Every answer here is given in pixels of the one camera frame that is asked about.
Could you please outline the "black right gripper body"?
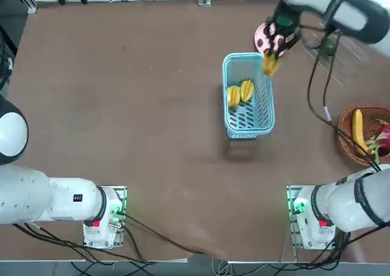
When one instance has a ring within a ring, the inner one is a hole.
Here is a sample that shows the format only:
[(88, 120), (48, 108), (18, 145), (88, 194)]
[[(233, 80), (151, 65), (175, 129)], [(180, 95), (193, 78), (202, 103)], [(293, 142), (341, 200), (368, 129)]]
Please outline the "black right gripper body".
[(302, 12), (284, 1), (279, 1), (272, 16), (272, 22), (275, 24), (275, 32), (278, 35), (291, 35), (296, 32), (300, 26), (300, 17)]

